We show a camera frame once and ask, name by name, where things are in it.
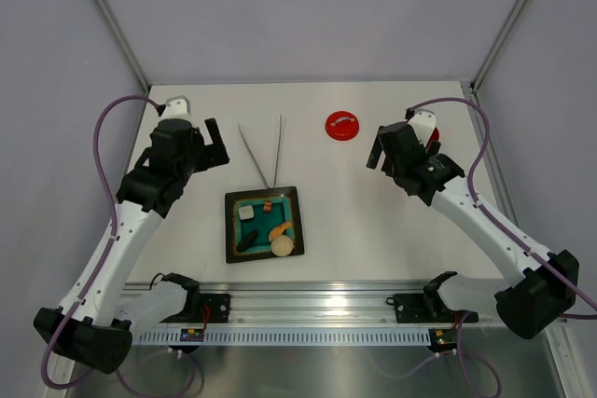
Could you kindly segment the long metal tongs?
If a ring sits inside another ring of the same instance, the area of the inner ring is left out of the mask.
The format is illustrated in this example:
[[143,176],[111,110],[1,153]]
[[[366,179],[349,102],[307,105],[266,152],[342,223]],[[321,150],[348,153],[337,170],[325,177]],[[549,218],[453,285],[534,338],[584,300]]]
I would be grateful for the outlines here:
[[261,185],[274,188],[278,184],[280,156],[284,132],[284,116],[238,122],[243,148],[257,172]]

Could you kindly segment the red cylindrical container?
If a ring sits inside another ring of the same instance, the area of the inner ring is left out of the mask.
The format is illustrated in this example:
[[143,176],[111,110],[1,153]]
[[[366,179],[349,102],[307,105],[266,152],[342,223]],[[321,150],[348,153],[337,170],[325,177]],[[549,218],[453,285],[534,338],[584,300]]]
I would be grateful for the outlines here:
[[440,132],[438,128],[434,128],[433,133],[430,137],[431,141],[439,141],[440,140]]

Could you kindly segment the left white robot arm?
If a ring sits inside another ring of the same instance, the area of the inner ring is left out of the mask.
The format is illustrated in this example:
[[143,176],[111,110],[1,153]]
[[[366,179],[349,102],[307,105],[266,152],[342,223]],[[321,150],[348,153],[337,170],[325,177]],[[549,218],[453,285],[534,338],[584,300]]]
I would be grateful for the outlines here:
[[181,198],[191,175],[229,163],[217,122],[198,128],[183,118],[165,118],[151,132],[151,145],[122,179],[112,220],[76,285],[54,309],[42,308],[34,328],[49,351],[111,374],[126,359],[134,339],[171,318],[203,318],[197,281],[171,273],[148,292],[121,305],[121,290],[151,236]]

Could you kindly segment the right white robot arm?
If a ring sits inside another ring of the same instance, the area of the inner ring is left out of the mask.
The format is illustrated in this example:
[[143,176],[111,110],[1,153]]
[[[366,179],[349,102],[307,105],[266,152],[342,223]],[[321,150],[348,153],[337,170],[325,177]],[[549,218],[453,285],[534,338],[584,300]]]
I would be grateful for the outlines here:
[[368,168],[380,168],[410,196],[456,224],[494,263],[498,280],[446,271],[416,299],[413,319],[465,319],[471,311],[500,319],[515,335],[531,339],[576,302],[579,263],[534,241],[469,190],[464,170],[449,157],[428,153],[409,122],[379,127]]

